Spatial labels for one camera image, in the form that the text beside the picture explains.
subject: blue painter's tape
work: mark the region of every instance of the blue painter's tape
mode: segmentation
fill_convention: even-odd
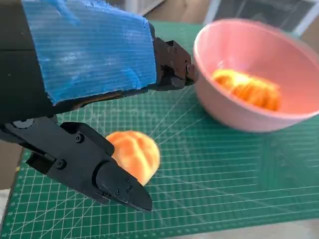
[[[53,104],[156,82],[148,21],[102,0],[22,0]]]

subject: bowl rim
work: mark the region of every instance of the bowl rim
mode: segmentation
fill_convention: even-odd
[[[246,110],[250,110],[254,113],[266,116],[266,117],[275,117],[278,119],[282,120],[303,120],[303,119],[308,119],[311,118],[315,115],[319,114],[319,109],[317,111],[311,112],[311,113],[305,113],[305,114],[289,114],[289,113],[281,113],[281,112],[276,112],[276,111],[269,111],[251,104],[248,104],[244,100],[237,98],[231,94],[228,94],[219,84],[212,80],[208,80],[205,77],[205,69],[202,67],[202,64],[198,64],[198,62],[201,62],[199,59],[199,53],[198,53],[198,42],[203,34],[203,32],[207,31],[209,28],[220,25],[220,24],[225,24],[225,23],[239,23],[239,24],[244,24],[244,25],[251,25],[254,28],[258,28],[260,30],[266,31],[269,34],[276,35],[277,37],[283,39],[284,41],[292,44],[294,47],[299,49],[306,58],[308,58],[311,62],[313,62],[315,65],[317,65],[317,68],[319,69],[319,56],[312,50],[306,43],[302,42],[299,39],[294,39],[293,37],[288,37],[285,32],[281,31],[278,28],[275,28],[270,25],[266,25],[264,23],[258,22],[258,21],[252,21],[252,20],[247,20],[247,19],[241,19],[241,18],[229,18],[229,19],[221,19],[214,21],[210,24],[207,24],[204,28],[202,28],[199,33],[196,36],[196,39],[194,41],[194,58],[196,62],[197,68],[199,68],[199,73],[203,75],[203,78],[209,82],[209,84],[214,87],[220,94],[234,102],[240,107],[245,108]]]

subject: robotic arm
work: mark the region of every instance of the robotic arm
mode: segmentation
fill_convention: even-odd
[[[53,104],[20,0],[0,0],[0,139],[18,143],[33,154],[27,164],[48,177],[106,204],[114,200],[142,211],[152,210],[145,188],[112,158],[114,146],[87,124],[57,124],[56,114],[89,103],[192,85],[195,67],[175,41],[156,37],[150,24],[156,82],[141,89],[112,91]]]

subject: pink bowl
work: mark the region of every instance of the pink bowl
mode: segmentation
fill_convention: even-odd
[[[318,56],[301,41],[259,22],[228,19],[205,26],[194,43],[199,69],[197,97],[220,122],[243,131],[282,129],[319,113]],[[211,80],[218,68],[268,79],[280,86],[278,112],[264,110],[226,92]]]

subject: green cutting mat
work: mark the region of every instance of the green cutting mat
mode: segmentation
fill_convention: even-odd
[[[188,51],[201,28],[154,25]],[[91,104],[59,120],[86,122],[102,135],[151,135],[161,151],[147,185],[154,210],[101,206],[23,163],[3,238],[149,239],[319,217],[319,118],[271,134],[242,133],[209,117],[188,87]]]

